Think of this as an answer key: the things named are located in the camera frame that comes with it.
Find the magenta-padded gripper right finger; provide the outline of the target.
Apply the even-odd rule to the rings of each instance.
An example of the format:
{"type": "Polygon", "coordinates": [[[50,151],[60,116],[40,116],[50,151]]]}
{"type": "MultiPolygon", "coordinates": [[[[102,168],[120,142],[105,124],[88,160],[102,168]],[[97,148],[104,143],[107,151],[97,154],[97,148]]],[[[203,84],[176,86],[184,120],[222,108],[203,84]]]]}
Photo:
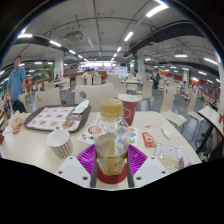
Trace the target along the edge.
{"type": "Polygon", "coordinates": [[[146,156],[130,145],[127,157],[127,180],[130,188],[140,188],[167,175],[167,170],[154,156],[146,156]]]}

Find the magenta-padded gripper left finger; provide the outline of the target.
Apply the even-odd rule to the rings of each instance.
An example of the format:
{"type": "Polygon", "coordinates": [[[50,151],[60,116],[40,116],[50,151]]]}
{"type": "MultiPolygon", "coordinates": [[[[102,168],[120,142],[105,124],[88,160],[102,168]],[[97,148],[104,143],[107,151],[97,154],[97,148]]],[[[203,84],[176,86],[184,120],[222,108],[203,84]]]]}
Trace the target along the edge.
{"type": "Polygon", "coordinates": [[[76,157],[69,156],[55,174],[84,188],[96,186],[97,168],[93,145],[83,150],[76,157]]]}

